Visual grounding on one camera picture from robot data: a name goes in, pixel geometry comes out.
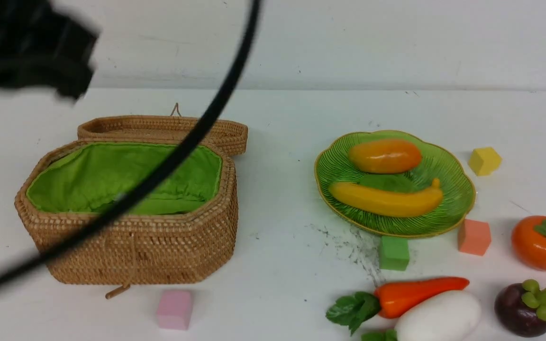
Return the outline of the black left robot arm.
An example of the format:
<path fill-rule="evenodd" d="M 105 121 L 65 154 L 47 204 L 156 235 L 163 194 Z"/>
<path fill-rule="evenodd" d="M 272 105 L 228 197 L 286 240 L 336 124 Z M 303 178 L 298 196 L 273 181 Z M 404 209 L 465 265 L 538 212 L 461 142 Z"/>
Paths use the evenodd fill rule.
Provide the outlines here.
<path fill-rule="evenodd" d="M 88 90 L 99 29 L 51 0 L 0 0 L 0 89 L 54 89 L 76 101 Z"/>

